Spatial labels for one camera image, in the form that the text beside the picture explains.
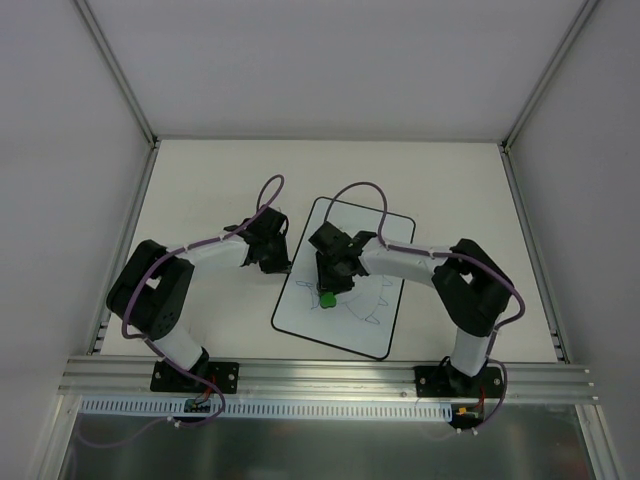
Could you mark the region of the green whiteboard eraser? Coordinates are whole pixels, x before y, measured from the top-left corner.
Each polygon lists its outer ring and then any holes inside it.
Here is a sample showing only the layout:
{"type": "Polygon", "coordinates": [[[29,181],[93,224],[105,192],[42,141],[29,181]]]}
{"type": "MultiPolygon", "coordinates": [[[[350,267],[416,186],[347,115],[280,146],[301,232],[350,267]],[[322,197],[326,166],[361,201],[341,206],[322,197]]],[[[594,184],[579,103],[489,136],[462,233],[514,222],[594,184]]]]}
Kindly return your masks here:
{"type": "Polygon", "coordinates": [[[335,308],[337,305],[337,299],[334,293],[324,292],[319,295],[319,306],[322,309],[335,308]]]}

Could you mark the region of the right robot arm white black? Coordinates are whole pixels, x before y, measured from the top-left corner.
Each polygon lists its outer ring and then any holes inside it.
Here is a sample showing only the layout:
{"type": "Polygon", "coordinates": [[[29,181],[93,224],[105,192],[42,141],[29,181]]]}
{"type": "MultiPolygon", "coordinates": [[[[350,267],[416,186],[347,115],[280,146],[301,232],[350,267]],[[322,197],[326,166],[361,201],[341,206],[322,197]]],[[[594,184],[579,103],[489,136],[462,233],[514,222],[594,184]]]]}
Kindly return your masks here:
{"type": "Polygon", "coordinates": [[[452,353],[433,375],[441,393],[471,396],[495,341],[497,322],[511,299],[513,282],[473,240],[446,250],[383,241],[370,231],[350,236],[324,222],[309,238],[315,249],[320,296],[351,291],[357,277],[386,276],[433,288],[456,326],[452,353]]]}

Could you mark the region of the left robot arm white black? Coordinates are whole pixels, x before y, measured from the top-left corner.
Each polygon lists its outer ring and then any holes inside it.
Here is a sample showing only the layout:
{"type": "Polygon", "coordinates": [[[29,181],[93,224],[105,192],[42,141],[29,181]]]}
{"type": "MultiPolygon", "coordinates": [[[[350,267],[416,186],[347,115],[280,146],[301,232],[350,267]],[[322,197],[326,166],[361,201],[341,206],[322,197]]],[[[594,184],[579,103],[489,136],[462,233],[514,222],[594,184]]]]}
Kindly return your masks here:
{"type": "Polygon", "coordinates": [[[173,378],[183,389],[196,391],[207,382],[209,354],[179,325],[196,268],[220,271],[256,264],[264,274],[288,273],[288,227],[285,214],[264,206],[214,238],[172,251],[145,240],[109,290],[106,307],[121,319],[123,337],[145,341],[174,369],[173,378]],[[137,330],[133,335],[130,326],[137,330]]]}

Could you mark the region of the white whiteboard black frame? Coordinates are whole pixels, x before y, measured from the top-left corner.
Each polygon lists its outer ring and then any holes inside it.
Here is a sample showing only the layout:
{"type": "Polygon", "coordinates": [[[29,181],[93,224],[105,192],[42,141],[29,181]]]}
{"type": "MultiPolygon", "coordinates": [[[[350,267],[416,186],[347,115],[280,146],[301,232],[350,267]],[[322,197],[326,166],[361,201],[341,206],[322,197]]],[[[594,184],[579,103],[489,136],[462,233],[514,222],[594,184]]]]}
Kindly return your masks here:
{"type": "Polygon", "coordinates": [[[354,288],[337,295],[336,305],[323,308],[317,293],[315,249],[309,237],[329,221],[353,236],[377,229],[382,212],[348,202],[314,200],[291,273],[287,276],[271,319],[275,330],[375,360],[390,352],[404,281],[388,276],[354,279],[354,288]]]}

